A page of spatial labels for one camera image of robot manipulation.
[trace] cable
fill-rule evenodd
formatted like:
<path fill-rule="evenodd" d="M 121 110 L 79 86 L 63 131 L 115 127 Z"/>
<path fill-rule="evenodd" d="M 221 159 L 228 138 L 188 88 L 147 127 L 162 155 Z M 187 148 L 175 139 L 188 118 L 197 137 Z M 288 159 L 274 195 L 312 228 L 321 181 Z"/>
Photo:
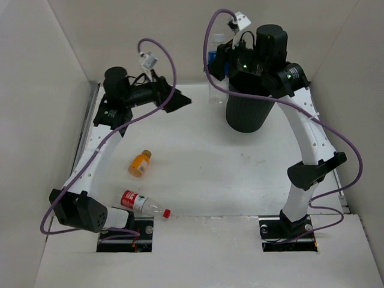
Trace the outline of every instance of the cable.
<path fill-rule="evenodd" d="M 252 35 L 252 39 L 253 39 L 253 43 L 252 43 L 252 46 L 255 46 L 256 45 L 256 39 L 255 39 L 255 37 L 254 37 L 254 34 L 253 34 L 253 32 L 252 31 L 245 31 L 243 34 L 241 34 L 241 37 L 240 37 L 240 41 L 242 40 L 242 37 L 244 36 L 244 34 L 246 34 L 246 33 L 249 33 L 249 34 L 251 34 Z"/>
<path fill-rule="evenodd" d="M 155 108 L 154 110 L 148 112 L 147 114 L 144 114 L 143 116 L 140 116 L 138 118 L 135 118 L 127 123 L 124 123 L 122 124 L 121 126 L 119 126 L 118 128 L 114 129 L 112 132 L 110 132 L 101 142 L 100 144 L 97 146 L 95 152 L 92 154 L 92 156 L 89 158 L 89 160 L 87 161 L 87 163 L 84 165 L 84 167 L 78 172 L 78 174 L 72 179 L 72 181 L 65 187 L 63 187 L 63 189 L 61 190 L 59 196 L 52 202 L 51 206 L 48 208 L 47 212 L 44 214 L 43 216 L 43 219 L 40 223 L 40 232 L 42 234 L 45 234 L 45 235 L 56 235 L 56 234 L 62 234 L 62 233 L 67 233 L 67 232 L 72 232 L 72 231 L 77 231 L 78 229 L 67 229 L 67 230 L 61 230 L 61 231 L 46 231 L 44 226 L 45 226 L 45 223 L 50 215 L 50 213 L 53 211 L 54 207 L 56 207 L 56 205 L 59 203 L 59 201 L 63 198 L 64 194 L 72 187 L 72 185 L 84 174 L 85 170 L 89 167 L 89 165 L 92 163 L 92 161 L 95 159 L 97 153 L 99 152 L 99 150 L 101 149 L 101 147 L 107 142 L 107 140 L 112 136 L 114 135 L 115 133 L 117 133 L 118 131 L 120 131 L 121 129 L 124 129 L 125 127 L 127 127 L 128 125 L 131 125 L 133 123 L 136 123 L 140 120 L 143 120 L 151 115 L 153 115 L 154 113 L 156 113 L 157 111 L 161 110 L 164 108 L 164 106 L 171 100 L 173 94 L 175 93 L 175 89 L 176 89 L 176 67 L 175 67 L 175 63 L 173 62 L 173 59 L 171 57 L 171 55 L 169 54 L 169 52 L 167 51 L 167 49 L 165 49 L 165 47 L 163 45 L 161 45 L 159 42 L 157 42 L 156 40 L 153 40 L 153 39 L 150 39 L 150 38 L 144 38 L 144 39 L 141 39 L 139 41 L 139 43 L 137 44 L 137 49 L 140 51 L 140 45 L 143 43 L 143 42 L 151 42 L 153 44 L 155 44 L 156 46 L 158 46 L 163 52 L 164 54 L 167 56 L 169 62 L 170 62 L 170 65 L 171 65 L 171 68 L 172 68 L 172 73 L 173 73 L 173 86 L 171 88 L 171 91 L 170 91 L 170 94 L 169 96 L 166 98 L 166 100 L 161 103 L 157 108 Z M 120 231 L 120 232 L 127 232 L 129 234 L 134 234 L 137 236 L 137 232 L 135 231 L 132 231 L 132 230 L 128 230 L 128 229 L 119 229 L 119 228 L 110 228 L 108 230 L 112 230 L 112 231 Z"/>
<path fill-rule="evenodd" d="M 349 184 L 341 187 L 341 188 L 338 188 L 338 189 L 335 189 L 335 190 L 332 190 L 332 191 L 329 191 L 329 192 L 326 192 L 326 193 L 323 193 L 323 194 L 320 194 L 318 196 L 315 196 L 311 199 L 311 203 L 312 201 L 316 200 L 316 199 L 319 199 L 319 198 L 322 198 L 322 197 L 325 197 L 325 196 L 328 196 L 328 195 L 331 195 L 331 194 L 334 194 L 334 193 L 337 193 L 337 192 L 340 192 L 342 190 L 345 190 L 345 189 L 348 189 L 352 186 L 354 186 L 361 178 L 361 175 L 362 175 L 362 171 L 363 171 L 363 162 L 362 162 L 362 157 L 361 157 L 361 154 L 360 152 L 358 151 L 358 149 L 356 148 L 356 146 L 344 135 L 342 135 L 341 133 L 339 133 L 337 130 L 333 129 L 332 127 L 330 127 L 328 124 L 314 118 L 311 114 L 309 114 L 307 111 L 305 111 L 303 108 L 295 105 L 295 104 L 292 104 L 290 102 L 287 102 L 287 101 L 284 101 L 284 100 L 281 100 L 281 99 L 276 99 L 276 98 L 270 98 L 270 97 L 264 97 L 264 96 L 258 96 L 258 95 L 252 95 L 252 94 L 242 94 L 242 93 L 237 93 L 237 92 L 232 92 L 232 91 L 228 91 L 228 90 L 225 90 L 219 86 L 217 86 L 214 81 L 212 80 L 212 77 L 208 71 L 208 62 L 207 62 L 207 47 L 208 47 L 208 41 L 209 41 L 209 35 L 211 33 L 211 29 L 212 29 L 212 26 L 217 18 L 217 16 L 219 14 L 229 14 L 231 15 L 234 19 L 236 19 L 236 16 L 234 14 L 234 12 L 228 10 L 228 9 L 219 9 L 217 10 L 211 20 L 209 21 L 208 23 L 208 27 L 205 31 L 205 36 L 204 36 L 204 44 L 203 44 L 203 63 L 204 63 L 204 72 L 208 78 L 208 81 L 209 83 L 214 87 L 216 88 L 217 90 L 223 92 L 223 93 L 226 93 L 228 95 L 231 95 L 231 96 L 237 96 L 237 97 L 244 97 L 244 98 L 251 98 L 251 99 L 257 99 L 257 100 L 264 100 L 264 101 L 270 101 L 270 102 L 276 102 L 276 103 L 280 103 L 280 104 L 283 104 L 283 105 L 287 105 L 289 107 L 292 107 L 298 111 L 300 111 L 301 113 L 303 113 L 305 116 L 309 117 L 313 122 L 321 125 L 323 128 L 327 129 L 328 131 L 332 132 L 333 134 L 335 134 L 337 137 L 339 137 L 341 140 L 343 140 L 344 142 L 346 142 L 348 144 L 348 146 L 351 147 L 351 149 L 354 151 L 354 153 L 356 154 L 356 157 L 358 159 L 358 163 L 359 163 L 359 171 L 358 171 L 358 174 L 356 176 L 356 178 Z M 331 210 L 331 211 L 334 211 L 338 214 L 341 215 L 341 220 L 335 222 L 335 223 L 332 223 L 330 225 L 326 225 L 326 226 L 322 226 L 322 227 L 319 227 L 319 228 L 316 228 L 316 229 L 313 229 L 313 230 L 310 230 L 308 232 L 305 232 L 299 236 L 297 236 L 296 238 L 293 238 L 293 239 L 287 239 L 285 241 L 281 241 L 281 242 L 278 242 L 276 244 L 284 244 L 284 243 L 287 243 L 288 241 L 291 242 L 291 241 L 295 241 L 297 239 L 300 239 L 301 237 L 307 235 L 307 234 L 310 234 L 310 233 L 313 233 L 315 231 L 318 231 L 318 230 L 322 230 L 322 229 L 325 229 L 325 228 L 329 228 L 329 227 L 332 227 L 332 226 L 335 226 L 339 223 L 341 223 L 343 220 L 344 220 L 344 215 L 342 212 L 340 212 L 339 210 L 336 210 L 334 208 L 329 208 L 329 207 L 321 207 L 321 206 L 312 206 L 312 204 L 309 203 L 309 206 L 314 208 L 314 209 L 327 209 L 327 210 Z"/>

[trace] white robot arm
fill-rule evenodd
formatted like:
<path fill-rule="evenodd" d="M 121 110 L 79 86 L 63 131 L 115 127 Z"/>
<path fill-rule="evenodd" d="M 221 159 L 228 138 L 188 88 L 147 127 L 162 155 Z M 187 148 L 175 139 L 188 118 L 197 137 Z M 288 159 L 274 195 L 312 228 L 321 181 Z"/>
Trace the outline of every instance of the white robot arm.
<path fill-rule="evenodd" d="M 136 86 L 130 85 L 124 68 L 113 67 L 106 71 L 103 83 L 106 94 L 93 121 L 91 137 L 79 163 L 64 186 L 76 181 L 62 198 L 59 198 L 62 191 L 57 189 L 53 189 L 49 196 L 51 203 L 57 198 L 60 199 L 53 210 L 61 224 L 91 232 L 125 228 L 128 224 L 127 211 L 106 207 L 97 201 L 107 163 L 122 140 L 126 127 L 112 134 L 104 145 L 101 143 L 113 130 L 124 127 L 124 124 L 131 121 L 133 117 L 131 109 L 136 106 L 155 103 L 170 113 L 191 103 L 189 98 L 176 89 L 172 99 L 164 106 L 163 103 L 170 95 L 172 87 L 163 76 L 158 77 L 153 70 L 148 71 L 151 73 L 152 81 Z M 86 163 L 92 157 L 93 161 L 86 167 Z"/>

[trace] white connector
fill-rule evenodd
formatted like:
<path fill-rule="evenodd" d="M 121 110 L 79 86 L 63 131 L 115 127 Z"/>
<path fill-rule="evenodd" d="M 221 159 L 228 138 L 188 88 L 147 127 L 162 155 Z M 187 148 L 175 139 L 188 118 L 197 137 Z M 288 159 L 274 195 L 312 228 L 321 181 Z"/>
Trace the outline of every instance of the white connector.
<path fill-rule="evenodd" d="M 233 19 L 233 24 L 237 25 L 237 29 L 234 30 L 235 36 L 232 41 L 232 49 L 234 49 L 237 44 L 240 42 L 241 34 L 245 32 L 244 30 L 251 25 L 249 18 L 242 14 L 240 11 L 235 13 L 236 19 Z"/>
<path fill-rule="evenodd" d="M 147 75 L 150 81 L 152 81 L 152 73 L 151 70 L 156 65 L 158 59 L 152 52 L 148 52 L 147 54 L 140 52 L 140 65 L 144 71 L 144 73 Z"/>

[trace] orange juice bottle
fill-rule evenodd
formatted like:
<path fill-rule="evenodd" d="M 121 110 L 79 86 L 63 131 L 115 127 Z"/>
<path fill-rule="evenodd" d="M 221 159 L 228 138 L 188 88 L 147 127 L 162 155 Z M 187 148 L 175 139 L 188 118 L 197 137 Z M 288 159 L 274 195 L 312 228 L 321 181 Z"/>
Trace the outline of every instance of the orange juice bottle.
<path fill-rule="evenodd" d="M 128 171 L 135 177 L 141 177 L 149 164 L 149 159 L 151 156 L 152 153 L 150 153 L 148 150 L 144 150 L 132 161 Z"/>

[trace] black bracket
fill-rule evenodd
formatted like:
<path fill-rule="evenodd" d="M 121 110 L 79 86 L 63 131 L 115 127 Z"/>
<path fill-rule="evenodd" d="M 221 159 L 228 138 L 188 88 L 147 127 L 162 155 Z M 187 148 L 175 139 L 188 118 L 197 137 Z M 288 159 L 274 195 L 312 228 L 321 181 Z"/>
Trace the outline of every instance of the black bracket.
<path fill-rule="evenodd" d="M 52 203 L 61 190 L 53 189 L 49 195 Z M 95 199 L 88 197 L 86 191 L 80 194 L 66 192 L 53 209 L 60 224 L 98 233 L 107 219 L 107 208 Z"/>
<path fill-rule="evenodd" d="M 307 191 L 316 182 L 322 182 L 325 175 L 347 161 L 344 152 L 335 152 L 334 156 L 326 162 L 320 161 L 318 165 L 304 165 L 299 162 L 288 168 L 288 177 L 291 183 Z"/>

